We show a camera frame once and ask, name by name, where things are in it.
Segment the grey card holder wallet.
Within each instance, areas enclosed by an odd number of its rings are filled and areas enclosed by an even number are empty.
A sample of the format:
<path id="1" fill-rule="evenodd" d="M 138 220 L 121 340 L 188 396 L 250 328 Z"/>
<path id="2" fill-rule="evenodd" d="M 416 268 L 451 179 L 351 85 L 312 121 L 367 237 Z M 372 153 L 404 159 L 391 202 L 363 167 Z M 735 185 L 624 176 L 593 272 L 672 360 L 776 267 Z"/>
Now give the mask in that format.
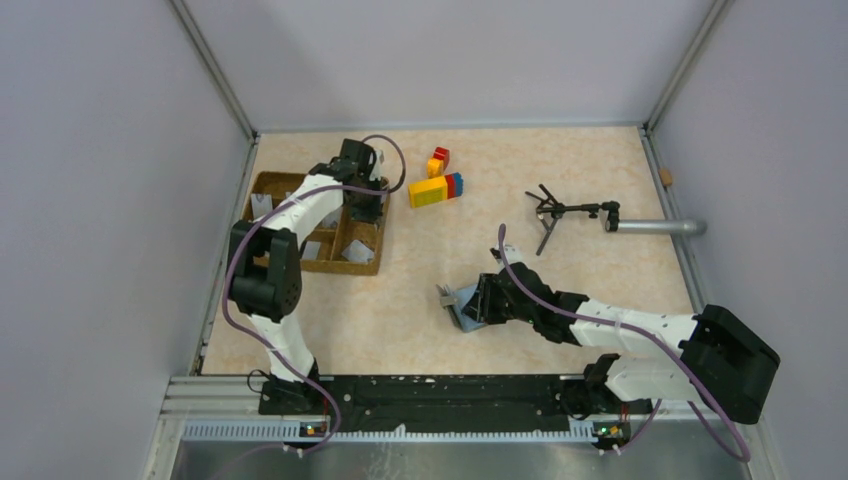
<path id="1" fill-rule="evenodd" d="M 471 333 L 489 325 L 481 314 L 485 289 L 481 283 L 458 290 L 448 285 L 437 285 L 439 302 L 453 325 L 463 333 Z"/>

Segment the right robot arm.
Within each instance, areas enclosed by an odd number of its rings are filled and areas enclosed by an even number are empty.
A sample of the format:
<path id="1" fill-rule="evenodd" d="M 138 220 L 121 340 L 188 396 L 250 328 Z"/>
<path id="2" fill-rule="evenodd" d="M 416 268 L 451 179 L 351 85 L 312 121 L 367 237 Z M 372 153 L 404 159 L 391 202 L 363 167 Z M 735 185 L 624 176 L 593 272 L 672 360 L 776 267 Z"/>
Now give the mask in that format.
<path id="1" fill-rule="evenodd" d="M 451 313 L 465 332 L 518 320 L 552 343 L 609 350 L 586 371 L 599 374 L 586 397 L 600 412 L 624 401 L 701 401 L 753 425 L 780 365 L 777 352 L 725 307 L 709 304 L 692 314 L 615 307 L 555 291 L 522 262 L 481 274 L 456 298 Z"/>

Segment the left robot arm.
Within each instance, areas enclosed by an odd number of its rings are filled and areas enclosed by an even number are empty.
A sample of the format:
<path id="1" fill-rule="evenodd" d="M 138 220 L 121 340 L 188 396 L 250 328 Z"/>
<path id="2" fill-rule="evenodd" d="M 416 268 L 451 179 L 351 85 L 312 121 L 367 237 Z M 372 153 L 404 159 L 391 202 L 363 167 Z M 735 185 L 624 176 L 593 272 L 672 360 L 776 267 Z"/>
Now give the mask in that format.
<path id="1" fill-rule="evenodd" d="M 297 413 L 319 404 L 315 357 L 303 339 L 297 306 L 303 292 L 301 249 L 337 210 L 379 225 L 389 193 L 382 155 L 364 140 L 346 139 L 337 156 L 315 165 L 271 212 L 240 220 L 230 231 L 224 293 L 251 322 L 246 333 L 268 350 L 270 383 Z"/>

